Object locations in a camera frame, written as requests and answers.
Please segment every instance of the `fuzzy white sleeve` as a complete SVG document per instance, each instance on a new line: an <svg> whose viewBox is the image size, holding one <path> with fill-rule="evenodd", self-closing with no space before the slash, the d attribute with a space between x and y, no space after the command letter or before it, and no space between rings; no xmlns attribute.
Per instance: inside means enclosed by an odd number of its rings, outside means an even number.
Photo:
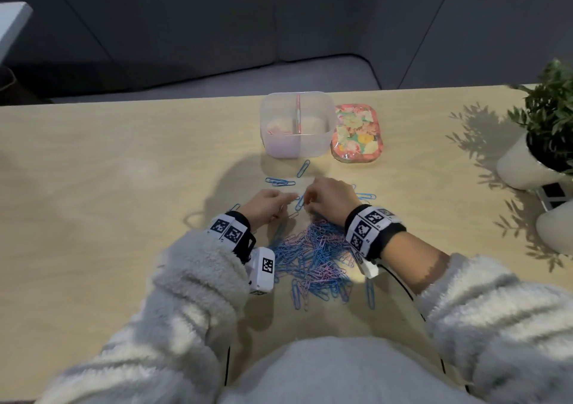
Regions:
<svg viewBox="0 0 573 404"><path fill-rule="evenodd" d="M573 399L573 297L499 262L454 254L416 300L442 357L488 403Z"/></svg>
<svg viewBox="0 0 573 404"><path fill-rule="evenodd" d="M101 353L62 373L39 404L212 403L248 295L240 260L205 232L165 250L141 310Z"/></svg>

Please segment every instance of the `left hand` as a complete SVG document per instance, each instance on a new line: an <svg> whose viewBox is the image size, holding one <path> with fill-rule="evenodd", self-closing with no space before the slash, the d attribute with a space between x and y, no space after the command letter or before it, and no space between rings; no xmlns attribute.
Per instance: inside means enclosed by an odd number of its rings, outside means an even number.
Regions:
<svg viewBox="0 0 573 404"><path fill-rule="evenodd" d="M249 221L251 232L278 218L287 218L287 205L297 198L297 193L278 190L261 190L239 211Z"/></svg>

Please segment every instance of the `hand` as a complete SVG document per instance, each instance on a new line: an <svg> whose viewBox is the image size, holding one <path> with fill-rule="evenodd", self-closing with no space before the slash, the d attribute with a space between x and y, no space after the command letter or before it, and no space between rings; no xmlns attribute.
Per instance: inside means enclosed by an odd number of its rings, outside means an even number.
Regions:
<svg viewBox="0 0 573 404"><path fill-rule="evenodd" d="M297 193L278 190L261 190L238 211L251 225L251 232L278 218L287 218L287 205L297 198Z"/></svg>
<svg viewBox="0 0 573 404"><path fill-rule="evenodd" d="M358 205L362 205L362 202L352 185L333 178L315 178L304 193L305 210L318 212L339 226L344 226L348 214Z"/></svg>

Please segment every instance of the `wristband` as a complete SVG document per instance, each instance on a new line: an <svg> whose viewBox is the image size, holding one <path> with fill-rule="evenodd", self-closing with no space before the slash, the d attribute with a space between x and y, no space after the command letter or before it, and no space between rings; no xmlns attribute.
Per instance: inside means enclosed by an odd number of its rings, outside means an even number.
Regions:
<svg viewBox="0 0 573 404"><path fill-rule="evenodd" d="M240 212L229 211L216 216L205 232L219 239L243 264L249 262L256 239L250 232L249 221Z"/></svg>
<svg viewBox="0 0 573 404"><path fill-rule="evenodd" d="M400 218L381 206L360 205L346 219L346 241L357 256L374 263L391 238L404 232Z"/></svg>

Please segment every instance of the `white fleece jacket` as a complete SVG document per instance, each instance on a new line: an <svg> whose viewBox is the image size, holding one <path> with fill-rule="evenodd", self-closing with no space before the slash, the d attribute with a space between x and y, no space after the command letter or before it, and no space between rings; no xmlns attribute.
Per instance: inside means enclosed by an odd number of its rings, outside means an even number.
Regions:
<svg viewBox="0 0 573 404"><path fill-rule="evenodd" d="M98 356L62 373L39 403L479 402L373 337L292 343L221 393L217 357L247 299L245 268L192 231L161 254L151 282L140 312ZM416 304L442 357L485 401L573 401L571 294L520 282L487 257L453 255Z"/></svg>

